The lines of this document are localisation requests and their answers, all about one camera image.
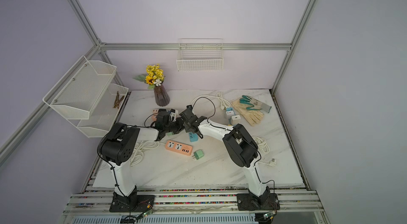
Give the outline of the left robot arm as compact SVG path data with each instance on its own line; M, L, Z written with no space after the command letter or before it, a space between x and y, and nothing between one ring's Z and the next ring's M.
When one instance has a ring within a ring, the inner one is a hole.
M129 197L136 188L130 167L141 144L159 143L168 133L178 134L184 129L178 110L159 109L154 116L156 120L148 127L115 123L98 145L98 155L109 165L119 196Z

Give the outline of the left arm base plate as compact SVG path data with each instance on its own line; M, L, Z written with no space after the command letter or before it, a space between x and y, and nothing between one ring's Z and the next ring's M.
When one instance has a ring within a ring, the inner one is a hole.
M110 212L146 212L152 209L154 195L130 195L128 197L113 194Z

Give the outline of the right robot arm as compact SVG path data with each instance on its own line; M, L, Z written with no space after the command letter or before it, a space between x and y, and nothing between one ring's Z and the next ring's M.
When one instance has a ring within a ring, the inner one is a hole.
M222 141L230 159L243 169L249 193L258 200L268 198L270 189L261 181L257 171L261 159L258 145L243 125L223 125L207 117L198 117L191 105L180 113L180 117L186 132L195 133L202 139L212 137Z

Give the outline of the pink power strip front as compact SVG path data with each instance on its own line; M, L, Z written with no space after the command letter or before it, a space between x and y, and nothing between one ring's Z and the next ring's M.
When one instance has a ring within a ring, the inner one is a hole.
M165 149L186 156L191 156L192 154L192 146L172 140L168 140L165 143Z

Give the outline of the pink power strip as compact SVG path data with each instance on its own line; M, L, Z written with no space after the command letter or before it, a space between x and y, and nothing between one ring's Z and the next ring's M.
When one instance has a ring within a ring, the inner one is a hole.
M165 143L165 149L186 156L191 156L192 154L192 146L172 140L168 140Z
M152 116L151 116L152 121L156 121L159 111L160 111L160 109L154 109L152 111Z

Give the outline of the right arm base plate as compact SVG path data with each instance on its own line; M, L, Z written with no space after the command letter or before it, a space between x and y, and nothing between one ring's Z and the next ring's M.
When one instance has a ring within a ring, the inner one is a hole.
M237 207L240 211L270 211L280 210L280 203L277 194L266 192L265 196L257 197L250 193L240 193L236 195Z

